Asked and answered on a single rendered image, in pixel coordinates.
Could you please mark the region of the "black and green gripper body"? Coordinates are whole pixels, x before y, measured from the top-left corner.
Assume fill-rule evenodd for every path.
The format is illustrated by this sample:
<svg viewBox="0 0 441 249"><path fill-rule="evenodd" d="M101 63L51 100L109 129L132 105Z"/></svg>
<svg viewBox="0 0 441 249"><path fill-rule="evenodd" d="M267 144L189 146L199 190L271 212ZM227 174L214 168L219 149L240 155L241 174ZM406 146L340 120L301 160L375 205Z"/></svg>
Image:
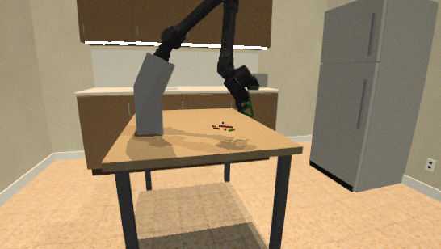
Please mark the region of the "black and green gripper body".
<svg viewBox="0 0 441 249"><path fill-rule="evenodd" d="M247 108L247 105L242 106L242 103L244 103L244 102L245 102L245 103L248 102L248 101L249 101L248 98L250 97L250 95L249 95L249 91L247 91L248 97L246 97L246 98L244 98L243 100L241 100L241 99L238 97L237 93L236 93L236 91L238 91L240 87L241 87L241 86L239 86L235 91L230 92L231 95L235 98L235 104L236 104L237 110L238 110L239 112L240 112L241 110Z"/></svg>

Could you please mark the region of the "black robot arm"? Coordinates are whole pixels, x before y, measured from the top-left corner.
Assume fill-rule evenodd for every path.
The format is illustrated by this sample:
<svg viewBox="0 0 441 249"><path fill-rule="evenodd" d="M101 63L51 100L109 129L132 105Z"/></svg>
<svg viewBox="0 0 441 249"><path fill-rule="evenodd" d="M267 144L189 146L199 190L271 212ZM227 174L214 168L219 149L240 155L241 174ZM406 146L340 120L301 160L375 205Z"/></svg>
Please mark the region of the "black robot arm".
<svg viewBox="0 0 441 249"><path fill-rule="evenodd" d="M183 41L186 39L186 34L222 2L224 16L217 73L225 79L224 85L229 92L233 92L241 86L236 93L238 97L243 100L248 97L247 90L258 91L259 84L255 76L253 76L253 78L251 77L249 69L245 65L237 69L234 69L233 65L235 23L239 0L204 0L181 23L175 26L172 25L162 32L162 42L153 55L165 61L169 61L171 50L179 49L178 47L181 47ZM247 90L245 87L247 87Z"/></svg>

